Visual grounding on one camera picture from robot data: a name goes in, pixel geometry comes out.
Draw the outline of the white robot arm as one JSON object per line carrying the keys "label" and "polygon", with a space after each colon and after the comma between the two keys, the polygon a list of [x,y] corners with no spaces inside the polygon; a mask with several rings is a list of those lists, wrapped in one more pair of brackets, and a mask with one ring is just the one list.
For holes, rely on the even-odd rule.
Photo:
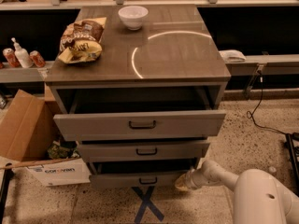
{"label": "white robot arm", "polygon": [[234,224],[299,224],[299,197],[265,171],[236,175],[215,161],[204,161],[175,182],[181,191],[219,185],[234,193]]}

